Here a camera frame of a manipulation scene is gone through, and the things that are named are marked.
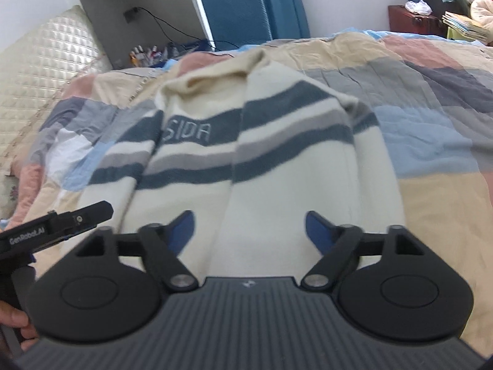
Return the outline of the person's left hand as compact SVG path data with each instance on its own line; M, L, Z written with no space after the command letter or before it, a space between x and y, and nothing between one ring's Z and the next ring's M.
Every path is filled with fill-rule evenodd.
M1 301L1 352L12 358L39 341L39 334L25 311Z

